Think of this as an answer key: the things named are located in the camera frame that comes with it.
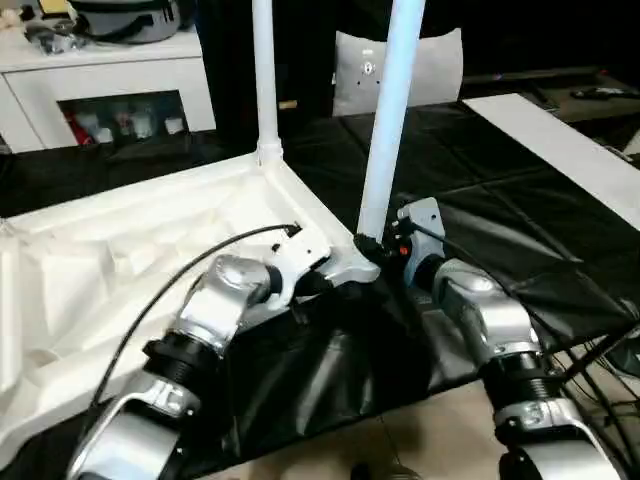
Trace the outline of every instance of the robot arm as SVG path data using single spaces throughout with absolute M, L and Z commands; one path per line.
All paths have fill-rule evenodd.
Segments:
M 147 343 L 148 361 L 83 439 L 67 478 L 176 478 L 186 453 L 183 432 L 211 399 L 212 385 L 224 394 L 216 373 L 245 314 L 258 305 L 279 312 L 291 301 L 297 281 L 329 254 L 326 241 L 305 229 L 269 264 L 217 256 L 163 338 Z
M 429 230 L 435 225 L 443 234 L 435 200 L 424 202 L 405 207 L 399 217 Z M 496 437 L 508 449 L 500 461 L 501 478 L 619 480 L 573 402 L 557 394 L 520 302 L 487 272 L 458 259 L 445 261 L 436 239 L 419 231 L 411 235 L 405 280 L 422 275 L 433 301 L 462 332 L 494 409 Z

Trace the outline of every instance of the white pillow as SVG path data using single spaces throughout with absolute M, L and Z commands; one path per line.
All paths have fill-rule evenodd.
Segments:
M 386 42 L 336 35 L 337 68 L 333 115 L 374 112 L 382 81 Z M 418 42 L 409 106 L 453 102 L 462 83 L 459 28 Z

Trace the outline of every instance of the black cable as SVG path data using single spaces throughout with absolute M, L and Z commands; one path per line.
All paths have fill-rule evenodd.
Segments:
M 461 254 L 464 257 L 467 257 L 467 260 L 470 261 L 471 263 L 475 264 L 478 268 L 480 268 L 481 270 L 484 270 L 485 272 L 487 272 L 487 274 L 491 275 L 491 270 L 486 268 L 482 262 L 479 262 L 474 255 L 472 255 L 471 253 L 469 253 L 469 251 L 464 248 L 463 246 L 459 245 L 458 243 L 449 240 L 448 238 L 445 238 L 442 235 L 439 235 L 435 232 L 432 232 L 431 230 L 428 230 L 424 227 L 422 227 L 421 225 L 417 225 L 415 223 L 412 222 L 412 227 L 421 232 L 424 233 L 425 235 L 438 240 L 440 242 L 442 242 L 444 245 L 450 247 L 452 250 L 457 251 L 458 254 Z M 540 326 L 542 326 L 545 330 L 547 330 L 547 332 L 549 333 L 549 335 L 551 335 L 552 339 L 554 342 L 556 342 L 558 344 L 559 347 L 563 348 L 563 350 L 566 352 L 566 354 L 569 356 L 569 358 L 571 359 L 572 363 L 576 363 L 578 362 L 578 358 L 576 357 L 576 355 L 573 353 L 573 351 L 571 350 L 571 348 L 567 348 L 567 347 L 563 347 L 563 340 L 560 336 L 560 334 L 558 332 L 555 331 L 554 328 L 552 328 L 546 321 L 544 321 L 540 315 L 538 315 L 536 312 L 534 312 L 531 308 L 529 308 L 521 299 L 520 296 L 513 291 L 510 287 L 508 287 L 507 285 L 505 285 L 503 282 L 501 282 L 500 280 L 498 280 L 495 277 L 492 277 L 495 282 L 512 298 L 518 300 L 523 308 L 527 311 L 527 313 L 531 316 L 531 318 L 533 318 L 538 324 L 540 324 Z M 630 438 L 629 438 L 629 434 L 627 433 L 626 429 L 624 428 L 624 426 L 622 425 L 622 423 L 620 422 L 620 419 L 618 419 L 615 415 L 615 412 L 613 410 L 613 407 L 611 406 L 611 402 L 609 402 L 609 400 L 607 399 L 606 395 L 604 394 L 604 392 L 602 391 L 602 389 L 597 385 L 597 383 L 595 382 L 595 380 L 593 380 L 593 377 L 589 374 L 589 372 L 587 372 L 587 370 L 585 369 L 582 372 L 582 376 L 583 378 L 586 380 L 587 384 L 589 385 L 589 387 L 591 388 L 591 390 L 593 390 L 594 395 L 596 396 L 596 398 L 598 399 L 598 402 L 602 405 L 602 407 L 605 409 L 607 415 L 609 415 L 612 419 L 613 424 L 616 427 L 616 430 L 618 431 L 618 434 L 620 436 L 620 439 L 622 440 L 622 443 L 625 446 L 625 449 L 627 450 L 629 457 L 632 460 L 632 465 L 633 468 L 637 471 L 640 472 L 640 454 L 638 454 L 638 452 L 633 448 L 633 443 L 631 442 Z
M 386 422 L 384 421 L 384 418 L 382 417 L 382 415 L 378 415 L 378 418 L 380 419 L 380 423 L 382 424 L 382 428 L 384 429 L 384 434 L 387 437 L 387 441 L 389 442 L 389 445 L 391 446 L 391 450 L 393 453 L 393 456 L 396 460 L 396 463 L 398 465 L 402 466 L 402 462 L 400 461 L 400 453 L 398 452 L 398 447 L 396 445 L 396 442 L 393 441 L 393 437 L 391 436 L 391 432 L 389 431 L 389 427 L 387 426 Z
M 627 313 L 633 315 L 631 310 L 627 309 Z M 574 376 L 579 374 L 581 371 L 586 370 L 589 365 L 593 362 L 600 359 L 603 355 L 610 352 L 614 348 L 616 348 L 620 343 L 622 343 L 630 334 L 632 334 L 638 325 L 635 324 L 629 330 L 622 330 L 620 332 L 607 335 L 598 345 L 594 345 L 593 348 L 588 349 L 587 353 L 580 357 L 578 363 L 574 363 L 567 370 L 567 375 L 565 379 L 571 380 Z
M 178 270 L 167 281 L 167 283 L 165 283 L 162 286 L 162 288 L 160 290 L 158 290 L 158 293 L 156 293 L 155 296 L 151 299 L 151 301 L 142 309 L 142 311 L 138 314 L 138 316 L 133 321 L 133 323 L 131 324 L 131 326 L 127 330 L 127 332 L 122 337 L 122 340 L 120 340 L 120 344 L 118 345 L 118 348 L 116 348 L 116 351 L 113 354 L 113 357 L 111 358 L 111 362 L 109 363 L 109 366 L 105 370 L 105 372 L 104 372 L 104 374 L 102 376 L 102 379 L 100 380 L 100 383 L 98 384 L 98 387 L 96 388 L 96 391 L 93 394 L 93 398 L 91 399 L 91 402 L 89 403 L 89 407 L 87 408 L 87 411 L 85 413 L 85 420 L 84 420 L 84 425 L 83 425 L 81 433 L 80 433 L 80 438 L 84 437 L 84 435 L 86 434 L 86 432 L 88 430 L 88 427 L 89 427 L 89 424 L 91 423 L 91 418 L 93 417 L 94 412 L 96 411 L 96 409 L 98 408 L 98 406 L 100 404 L 100 398 L 102 398 L 104 390 L 107 388 L 107 384 L 109 383 L 109 379 L 111 378 L 111 374 L 113 373 L 113 370 L 115 369 L 115 367 L 116 367 L 116 365 L 118 363 L 118 360 L 120 359 L 120 356 L 122 355 L 122 352 L 124 351 L 124 349 L 126 348 L 127 344 L 129 343 L 129 340 L 131 340 L 131 337 L 135 333 L 136 329 L 138 328 L 138 326 L 140 326 L 140 323 L 142 323 L 142 320 L 144 320 L 145 316 L 149 313 L 149 311 L 151 311 L 153 306 L 156 303 L 158 303 L 160 298 L 162 298 L 162 296 L 173 285 L 175 285 L 175 283 L 185 273 L 187 273 L 189 270 L 191 270 L 194 266 L 196 266 L 198 263 L 200 263 L 202 260 L 206 259 L 207 257 L 210 257 L 214 253 L 222 250 L 223 248 L 228 247 L 229 245 L 231 245 L 233 243 L 239 242 L 240 240 L 244 240 L 245 238 L 252 237 L 254 235 L 258 235 L 258 234 L 264 233 L 264 232 L 271 232 L 273 230 L 285 230 L 289 235 L 291 235 L 291 234 L 295 233 L 296 231 L 298 231 L 299 229 L 300 229 L 299 226 L 293 225 L 293 224 L 280 224 L 280 225 L 272 225 L 272 226 L 269 226 L 269 227 L 256 228 L 255 230 L 250 230 L 248 232 L 241 233 L 239 235 L 236 235 L 234 237 L 231 237 L 231 238 L 225 240 L 224 242 L 220 242 L 219 244 L 217 244 L 217 245 L 205 250 L 200 255 L 198 255 L 193 260 L 191 260 L 189 263 L 187 263 L 182 268 L 180 268 L 180 270 Z
M 594 347 L 595 347 L 594 342 L 587 342 L 585 344 L 585 348 L 587 351 L 593 351 Z M 596 363 L 602 369 L 606 370 L 613 378 L 615 378 L 618 381 L 618 383 L 620 383 L 620 385 L 622 385 L 622 387 L 633 397 L 634 400 L 628 402 L 629 404 L 640 403 L 640 396 L 638 396 L 638 394 L 635 392 L 635 390 L 633 390 L 633 388 L 627 385 L 627 382 L 625 382 L 620 377 L 620 375 L 602 357 L 598 358 L 596 360 Z
M 622 451 L 618 448 L 618 446 L 615 443 L 613 443 L 613 441 L 611 440 L 607 432 L 605 432 L 604 427 L 601 427 L 594 420 L 593 416 L 586 411 L 586 409 L 575 397 L 573 392 L 571 392 L 571 390 L 569 390 L 566 386 L 562 387 L 562 393 L 564 394 L 565 397 L 567 397 L 569 400 L 573 402 L 573 404 L 578 409 L 578 412 L 580 412 L 580 415 L 582 416 L 582 418 L 584 418 L 585 422 L 587 422 L 589 427 L 593 429 L 594 432 L 596 432 L 596 435 L 598 436 L 598 438 L 602 441 L 602 443 L 604 443 L 607 450 L 609 450 L 609 453 L 611 454 L 611 456 L 616 459 L 620 468 L 622 468 L 622 470 L 627 475 L 627 477 L 629 479 L 634 478 L 633 468 L 627 461 L 626 457 L 624 456 L 624 453 L 622 453 Z
M 636 418 L 640 420 L 640 413 L 638 412 L 621 412 L 616 413 L 618 418 Z M 608 427 L 611 424 L 611 420 L 609 417 L 604 417 L 604 426 Z
M 552 355 L 552 357 L 555 360 L 555 362 L 560 366 L 562 371 L 566 372 L 567 371 L 567 367 L 564 366 L 564 364 L 560 361 L 560 359 L 558 357 L 556 357 L 555 355 Z M 582 392 L 582 394 L 585 397 L 587 397 L 589 400 L 591 400 L 596 405 L 600 405 L 600 402 L 598 402 L 598 399 L 596 399 L 593 395 L 591 395 L 589 392 L 587 392 L 585 390 L 585 388 L 580 384 L 580 382 L 578 382 L 577 379 L 572 378 L 571 382 L 578 388 L 578 390 L 580 390 L 580 392 Z

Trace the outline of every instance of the white plastic tray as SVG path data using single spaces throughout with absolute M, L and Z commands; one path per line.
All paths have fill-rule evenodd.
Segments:
M 377 276 L 352 234 L 289 167 L 282 160 L 260 166 L 255 153 L 0 226 L 0 469 L 29 437 L 86 408 L 122 334 L 177 268 L 232 235 L 290 222 L 325 234 L 332 256 L 322 269 L 334 284 Z M 262 259 L 285 239 L 269 232 L 227 251 Z M 207 264 L 151 311 L 110 395 L 145 360 L 142 346 L 162 334 Z

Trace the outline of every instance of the black tablecloth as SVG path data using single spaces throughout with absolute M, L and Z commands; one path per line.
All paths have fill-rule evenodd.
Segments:
M 285 160 L 349 228 L 360 203 L 372 116 L 316 121 L 284 140 Z M 203 165 L 240 152 L 214 134 L 19 155 L 0 184 L 10 216 Z M 640 304 L 640 234 L 465 107 L 407 115 L 394 194 L 435 196 L 447 235 L 510 284 L 565 345 L 633 321 Z M 242 335 L 226 368 L 234 419 L 224 451 L 214 413 L 199 422 L 186 476 L 219 470 L 474 378 L 458 332 L 430 299 L 399 283 L 345 285 Z M 539 329 L 548 347 L 549 337 Z M 57 478 L 80 417 L 35 437 L 2 478 Z

